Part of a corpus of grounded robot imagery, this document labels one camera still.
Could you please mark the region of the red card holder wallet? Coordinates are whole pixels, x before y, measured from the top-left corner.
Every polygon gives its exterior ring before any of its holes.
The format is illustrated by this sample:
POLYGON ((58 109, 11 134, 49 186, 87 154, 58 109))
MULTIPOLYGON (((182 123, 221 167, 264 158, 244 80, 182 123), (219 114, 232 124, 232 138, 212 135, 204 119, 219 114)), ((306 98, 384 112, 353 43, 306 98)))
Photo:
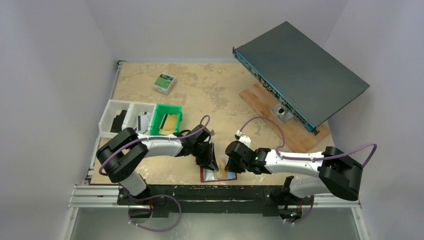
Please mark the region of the red card holder wallet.
POLYGON ((230 172, 225 169, 229 158, 219 158, 217 160, 218 170, 210 170, 204 167, 200 168, 200 182, 201 183, 212 183, 212 182, 225 182, 235 181, 238 179, 235 172, 230 172))

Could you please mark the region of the grey card with triangle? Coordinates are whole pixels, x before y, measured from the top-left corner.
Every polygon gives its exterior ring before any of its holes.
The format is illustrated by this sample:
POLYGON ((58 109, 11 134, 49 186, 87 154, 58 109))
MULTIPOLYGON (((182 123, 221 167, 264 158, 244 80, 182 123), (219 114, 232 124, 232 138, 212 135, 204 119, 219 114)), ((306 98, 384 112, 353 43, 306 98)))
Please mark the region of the grey card with triangle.
POLYGON ((149 135, 152 116, 152 112, 139 112, 136 117, 135 131, 139 134, 149 135))

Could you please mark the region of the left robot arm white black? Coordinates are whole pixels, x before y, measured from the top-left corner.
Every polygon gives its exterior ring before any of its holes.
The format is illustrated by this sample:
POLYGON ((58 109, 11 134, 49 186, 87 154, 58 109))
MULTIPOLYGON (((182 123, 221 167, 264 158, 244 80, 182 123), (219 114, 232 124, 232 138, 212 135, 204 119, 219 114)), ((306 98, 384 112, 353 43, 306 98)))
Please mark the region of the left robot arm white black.
POLYGON ((120 184, 138 197, 148 190, 146 181, 136 172, 144 158, 191 155, 198 166, 218 170, 211 136, 202 124, 170 135, 143 135, 127 127, 99 148, 95 156, 112 183, 120 184))

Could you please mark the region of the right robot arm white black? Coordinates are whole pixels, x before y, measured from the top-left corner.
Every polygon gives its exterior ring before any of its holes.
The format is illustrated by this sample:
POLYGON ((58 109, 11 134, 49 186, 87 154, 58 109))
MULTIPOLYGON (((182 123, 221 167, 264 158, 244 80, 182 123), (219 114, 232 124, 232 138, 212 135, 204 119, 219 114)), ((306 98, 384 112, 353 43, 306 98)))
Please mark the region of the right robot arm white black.
POLYGON ((298 199, 331 193, 357 201, 363 165, 336 147, 313 153, 277 152, 275 149, 250 149, 250 138, 241 133, 225 149, 226 169, 256 175, 289 173, 285 192, 298 199))

